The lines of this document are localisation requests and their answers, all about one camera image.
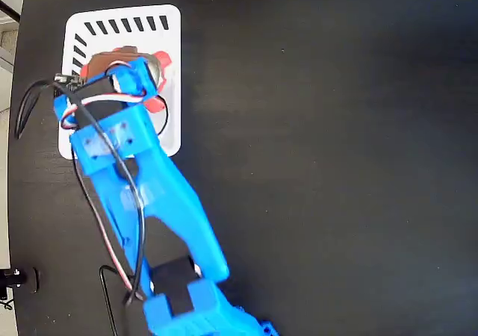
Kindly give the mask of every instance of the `brown object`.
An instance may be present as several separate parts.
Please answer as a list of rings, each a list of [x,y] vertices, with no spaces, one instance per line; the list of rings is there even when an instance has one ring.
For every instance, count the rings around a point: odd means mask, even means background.
[[[99,75],[103,73],[112,62],[114,61],[123,61],[123,62],[130,62],[138,57],[144,57],[148,60],[148,65],[151,69],[150,63],[154,63],[155,65],[159,66],[158,59],[155,56],[150,54],[143,54],[137,51],[137,47],[135,46],[124,46],[112,52],[100,52],[99,54],[93,55],[91,57],[90,62],[88,65],[84,67],[86,69],[86,74],[84,71],[81,74],[82,76],[86,77],[87,80],[92,78],[93,76]],[[153,71],[153,78],[156,80],[156,75]]]

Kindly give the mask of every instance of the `robotic arm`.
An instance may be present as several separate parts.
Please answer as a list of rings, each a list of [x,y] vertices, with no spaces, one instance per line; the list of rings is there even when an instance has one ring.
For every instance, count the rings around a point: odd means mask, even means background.
[[[151,61],[116,62],[81,86],[58,76],[64,94],[55,98],[54,109],[62,128],[75,129],[72,149],[130,267],[140,263],[149,330],[163,336],[279,335],[270,323],[232,306],[216,285],[229,277],[226,259],[198,196],[163,152],[145,108],[162,83]],[[127,169],[130,176],[118,163],[126,161],[134,167]],[[138,211],[166,224],[187,244],[190,256],[149,265],[139,252]]]

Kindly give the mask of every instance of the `white wire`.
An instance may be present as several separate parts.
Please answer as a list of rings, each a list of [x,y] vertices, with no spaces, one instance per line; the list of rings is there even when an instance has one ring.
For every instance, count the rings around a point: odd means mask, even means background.
[[[75,163],[75,156],[72,154],[73,158],[73,163]],[[108,250],[108,254],[111,257],[111,260],[113,261],[114,266],[118,270],[118,274],[122,279],[122,282],[125,284],[126,288],[131,291],[133,290],[133,287],[131,285],[131,282],[129,281],[128,275],[126,274],[126,271],[123,269],[120,260],[118,259],[116,253],[114,252],[113,246],[111,245],[110,238],[108,237],[108,234],[106,232],[105,224],[103,224],[102,218],[99,216],[98,210],[96,209],[95,204],[93,203],[93,200],[91,199],[90,195],[87,192],[86,186],[84,185],[83,178],[80,176],[80,172],[78,171],[78,181],[80,182],[81,189],[84,191],[84,195],[90,204],[90,207],[93,211],[93,214],[96,218],[96,222],[98,223],[98,227],[100,232],[102,233],[103,241],[105,242],[106,249]],[[142,299],[142,296],[137,293],[136,295],[138,299]]]
[[[129,103],[140,103],[143,101],[142,96],[132,96],[132,95],[125,95],[121,93],[106,93],[102,95],[96,95],[96,96],[91,96],[87,97],[85,99],[82,99],[81,102],[83,105],[88,105],[93,102],[99,102],[99,101],[118,101],[118,102],[129,102]],[[61,116],[61,127],[62,128],[72,128],[75,127],[76,124],[71,123],[66,121],[66,118],[74,113],[78,109],[78,106],[76,104],[72,104],[68,106],[65,111],[63,112],[63,115]]]

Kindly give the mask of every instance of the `black stripe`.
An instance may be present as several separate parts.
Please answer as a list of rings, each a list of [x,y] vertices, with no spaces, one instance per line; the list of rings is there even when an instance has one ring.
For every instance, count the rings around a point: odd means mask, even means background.
[[[150,27],[153,31],[156,31],[155,20],[152,18],[152,16],[146,17],[146,20],[148,20],[149,27]]]
[[[87,58],[87,55],[78,47],[73,46],[73,51],[76,52],[78,55],[82,56],[83,58]]]
[[[73,64],[79,68],[83,67],[83,64],[80,61],[76,60],[75,58],[73,58]]]
[[[91,26],[91,24],[89,22],[85,22],[84,25],[87,27],[88,31],[92,34],[92,35],[96,35],[96,32],[93,30],[93,26]]]
[[[127,32],[131,32],[131,26],[129,25],[128,19],[121,19],[121,22],[125,26]]]
[[[75,40],[77,40],[83,46],[87,45],[87,43],[81,37],[79,37],[77,34],[75,34]]]
[[[144,31],[143,28],[143,23],[141,22],[141,19],[139,17],[134,17],[133,18],[134,22],[136,22],[136,26],[140,31]]]
[[[108,22],[110,23],[111,27],[113,28],[114,32],[116,32],[117,34],[120,33],[120,30],[118,29],[118,25],[117,25],[117,22],[114,21],[114,20],[108,20]]]
[[[163,29],[164,29],[164,30],[169,30],[170,27],[169,27],[169,25],[167,24],[167,18],[166,18],[166,16],[165,16],[165,15],[161,15],[161,16],[159,16],[159,19],[161,20],[161,24],[163,24]]]
[[[103,21],[97,21],[96,24],[98,25],[99,29],[102,31],[103,34],[108,35],[108,32],[106,31],[105,24],[103,24]]]

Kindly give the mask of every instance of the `red object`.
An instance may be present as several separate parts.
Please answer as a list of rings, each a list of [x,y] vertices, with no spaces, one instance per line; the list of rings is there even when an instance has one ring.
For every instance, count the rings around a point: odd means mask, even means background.
[[[161,112],[164,108],[166,108],[163,100],[159,99],[158,97],[148,99],[147,101],[143,102],[143,105],[151,113]]]

